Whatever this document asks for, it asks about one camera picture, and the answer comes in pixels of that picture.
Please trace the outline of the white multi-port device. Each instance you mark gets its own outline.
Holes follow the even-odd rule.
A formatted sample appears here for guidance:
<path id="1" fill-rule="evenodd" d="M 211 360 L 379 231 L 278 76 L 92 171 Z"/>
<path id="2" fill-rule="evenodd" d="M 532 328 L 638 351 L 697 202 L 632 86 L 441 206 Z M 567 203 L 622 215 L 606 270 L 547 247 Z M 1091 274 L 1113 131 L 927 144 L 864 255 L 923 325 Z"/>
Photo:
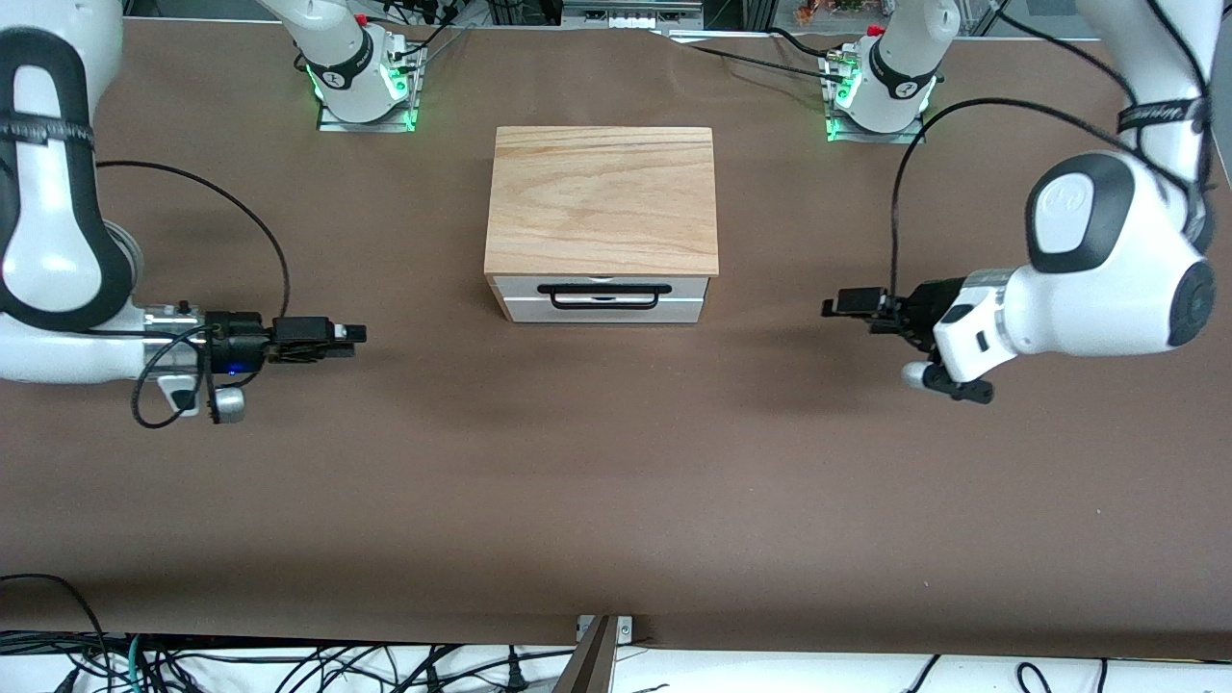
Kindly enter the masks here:
<path id="1" fill-rule="evenodd" d="M 559 26 L 703 31 L 703 0 L 562 0 Z"/>

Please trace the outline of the small metal table bracket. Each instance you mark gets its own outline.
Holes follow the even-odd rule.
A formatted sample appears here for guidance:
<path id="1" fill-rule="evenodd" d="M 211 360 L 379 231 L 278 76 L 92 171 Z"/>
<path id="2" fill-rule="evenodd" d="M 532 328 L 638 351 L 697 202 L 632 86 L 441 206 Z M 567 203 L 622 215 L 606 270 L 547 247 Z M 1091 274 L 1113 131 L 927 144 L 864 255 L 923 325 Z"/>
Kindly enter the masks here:
<path id="1" fill-rule="evenodd" d="M 593 614 L 582 614 L 577 617 L 577 642 L 582 642 L 582 639 L 584 639 L 586 630 L 595 619 L 598 619 L 598 617 Z M 616 633 L 615 641 L 618 649 L 620 646 L 626 646 L 632 644 L 633 618 L 630 615 L 621 615 L 621 617 L 611 617 L 610 620 L 614 624 L 614 629 Z"/>

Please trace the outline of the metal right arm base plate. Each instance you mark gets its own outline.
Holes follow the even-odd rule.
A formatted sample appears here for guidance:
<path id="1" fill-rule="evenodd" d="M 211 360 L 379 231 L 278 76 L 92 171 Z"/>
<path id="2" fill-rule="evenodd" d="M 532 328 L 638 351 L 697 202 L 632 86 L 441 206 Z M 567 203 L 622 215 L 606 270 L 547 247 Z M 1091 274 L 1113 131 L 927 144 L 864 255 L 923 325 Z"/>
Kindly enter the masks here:
<path id="1" fill-rule="evenodd" d="M 318 129 L 352 133 L 409 133 L 416 128 L 425 54 L 375 51 L 362 44 L 334 65 L 308 63 L 320 101 Z"/>

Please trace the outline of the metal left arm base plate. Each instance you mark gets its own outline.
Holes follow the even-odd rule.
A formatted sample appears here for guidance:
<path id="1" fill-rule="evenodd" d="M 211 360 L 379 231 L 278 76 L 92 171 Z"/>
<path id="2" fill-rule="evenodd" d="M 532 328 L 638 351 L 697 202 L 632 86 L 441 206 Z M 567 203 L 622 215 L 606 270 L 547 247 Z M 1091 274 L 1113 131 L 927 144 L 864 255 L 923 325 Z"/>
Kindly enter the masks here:
<path id="1" fill-rule="evenodd" d="M 861 80 L 857 68 L 857 53 L 848 51 L 848 47 L 854 47 L 854 43 L 843 44 L 840 49 L 829 49 L 817 59 L 823 75 L 821 83 L 827 141 L 832 141 L 832 143 L 833 141 L 853 141 L 854 143 L 910 144 L 912 138 L 923 127 L 923 113 L 928 100 L 924 101 L 924 106 L 915 115 L 915 118 L 910 120 L 910 123 L 903 129 L 892 133 L 881 133 L 857 125 L 853 115 L 845 109 L 848 101 L 857 91 Z"/>

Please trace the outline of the wooden drawer cabinet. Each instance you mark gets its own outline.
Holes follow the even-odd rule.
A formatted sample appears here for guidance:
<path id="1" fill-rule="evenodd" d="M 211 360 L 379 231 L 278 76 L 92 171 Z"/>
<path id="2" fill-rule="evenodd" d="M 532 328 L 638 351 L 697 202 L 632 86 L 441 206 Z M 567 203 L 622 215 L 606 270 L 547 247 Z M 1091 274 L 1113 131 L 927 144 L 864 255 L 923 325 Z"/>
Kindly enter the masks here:
<path id="1" fill-rule="evenodd" d="M 483 270 L 508 321 L 505 301 L 517 297 L 496 289 L 501 275 L 703 276 L 711 285 L 719 275 L 712 131 L 499 127 Z"/>

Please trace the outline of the white-fronted wooden drawer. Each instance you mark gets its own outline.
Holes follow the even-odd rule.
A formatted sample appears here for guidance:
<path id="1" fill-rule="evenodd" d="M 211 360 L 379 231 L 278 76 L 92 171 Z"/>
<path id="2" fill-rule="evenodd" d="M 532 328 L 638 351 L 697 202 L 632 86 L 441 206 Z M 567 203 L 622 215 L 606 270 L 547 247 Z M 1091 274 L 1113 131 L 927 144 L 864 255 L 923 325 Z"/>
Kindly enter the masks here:
<path id="1" fill-rule="evenodd" d="M 496 276 L 496 289 L 505 297 L 540 297 L 549 293 L 582 295 L 652 295 L 660 293 L 668 298 L 703 298 L 708 289 L 708 277 L 703 276 Z"/>

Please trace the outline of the black wire drawer handle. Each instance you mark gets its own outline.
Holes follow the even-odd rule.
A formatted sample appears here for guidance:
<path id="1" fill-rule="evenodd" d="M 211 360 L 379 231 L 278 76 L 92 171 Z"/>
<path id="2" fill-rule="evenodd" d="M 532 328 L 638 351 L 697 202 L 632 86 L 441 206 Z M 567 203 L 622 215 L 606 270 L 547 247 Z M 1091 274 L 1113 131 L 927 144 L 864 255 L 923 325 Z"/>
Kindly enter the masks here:
<path id="1" fill-rule="evenodd" d="M 549 298 L 554 310 L 562 311 L 650 311 L 665 295 L 673 293 L 669 284 L 540 284 L 537 293 Z"/>

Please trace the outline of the dark slanted bar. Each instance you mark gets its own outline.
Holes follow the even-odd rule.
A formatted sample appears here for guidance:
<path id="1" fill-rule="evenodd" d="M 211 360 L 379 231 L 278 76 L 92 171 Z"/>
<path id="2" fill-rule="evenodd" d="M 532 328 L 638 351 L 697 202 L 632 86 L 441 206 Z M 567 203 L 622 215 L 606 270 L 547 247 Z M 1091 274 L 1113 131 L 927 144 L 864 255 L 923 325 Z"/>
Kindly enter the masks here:
<path id="1" fill-rule="evenodd" d="M 611 615 L 595 619 L 554 682 L 551 693 L 611 693 L 618 646 Z"/>

